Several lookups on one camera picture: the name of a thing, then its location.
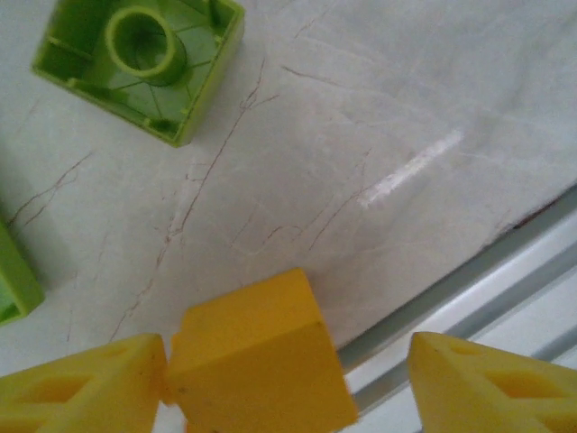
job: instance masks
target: yellow toy block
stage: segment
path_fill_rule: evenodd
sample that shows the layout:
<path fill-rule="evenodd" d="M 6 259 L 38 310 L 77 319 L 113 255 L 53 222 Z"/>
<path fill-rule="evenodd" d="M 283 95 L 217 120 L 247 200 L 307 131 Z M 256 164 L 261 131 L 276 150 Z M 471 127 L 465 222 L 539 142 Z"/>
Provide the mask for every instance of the yellow toy block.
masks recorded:
<path fill-rule="evenodd" d="M 166 380 L 195 433 L 327 433 L 357 419 L 296 269 L 189 309 Z"/>

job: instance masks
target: lime green block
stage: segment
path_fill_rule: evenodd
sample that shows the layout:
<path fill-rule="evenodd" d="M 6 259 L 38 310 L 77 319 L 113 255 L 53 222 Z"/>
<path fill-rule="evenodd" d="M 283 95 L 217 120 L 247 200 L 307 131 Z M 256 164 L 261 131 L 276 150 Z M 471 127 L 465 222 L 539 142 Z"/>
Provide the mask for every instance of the lime green block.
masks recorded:
<path fill-rule="evenodd" d="M 60 0 L 32 70 L 178 147 L 243 32 L 231 0 Z"/>
<path fill-rule="evenodd" d="M 0 222 L 0 325 L 27 316 L 43 300 L 40 285 Z"/>

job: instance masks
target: building block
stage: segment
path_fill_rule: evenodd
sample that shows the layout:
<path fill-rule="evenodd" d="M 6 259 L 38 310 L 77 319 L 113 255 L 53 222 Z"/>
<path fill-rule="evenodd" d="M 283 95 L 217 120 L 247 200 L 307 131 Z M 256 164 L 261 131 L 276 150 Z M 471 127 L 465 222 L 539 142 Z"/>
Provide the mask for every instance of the building block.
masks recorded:
<path fill-rule="evenodd" d="M 27 316 L 43 300 L 40 284 L 0 221 L 0 325 Z"/>
<path fill-rule="evenodd" d="M 300 269 L 189 309 L 166 382 L 195 433 L 327 433 L 357 420 Z"/>
<path fill-rule="evenodd" d="M 32 70 L 180 146 L 243 31 L 233 0 L 59 0 Z"/>

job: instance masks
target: tabletop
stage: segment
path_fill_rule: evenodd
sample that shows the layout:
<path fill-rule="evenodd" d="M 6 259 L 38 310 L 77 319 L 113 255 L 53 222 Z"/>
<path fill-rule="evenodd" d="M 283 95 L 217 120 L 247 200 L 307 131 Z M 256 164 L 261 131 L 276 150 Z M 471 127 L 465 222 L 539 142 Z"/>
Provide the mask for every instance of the tabletop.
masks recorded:
<path fill-rule="evenodd" d="M 0 373 L 296 266 L 343 345 L 575 182 L 575 2 L 241 3 L 179 149 L 30 72 L 53 1 L 2 5 L 0 210 L 47 299 Z"/>

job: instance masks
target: yellow cube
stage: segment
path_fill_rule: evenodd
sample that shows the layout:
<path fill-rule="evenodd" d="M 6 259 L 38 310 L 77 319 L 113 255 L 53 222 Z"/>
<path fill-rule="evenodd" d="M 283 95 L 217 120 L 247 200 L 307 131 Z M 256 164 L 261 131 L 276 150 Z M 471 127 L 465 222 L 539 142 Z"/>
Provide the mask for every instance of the yellow cube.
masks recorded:
<path fill-rule="evenodd" d="M 194 432 L 327 433 L 357 420 L 300 269 L 189 309 L 166 379 Z"/>

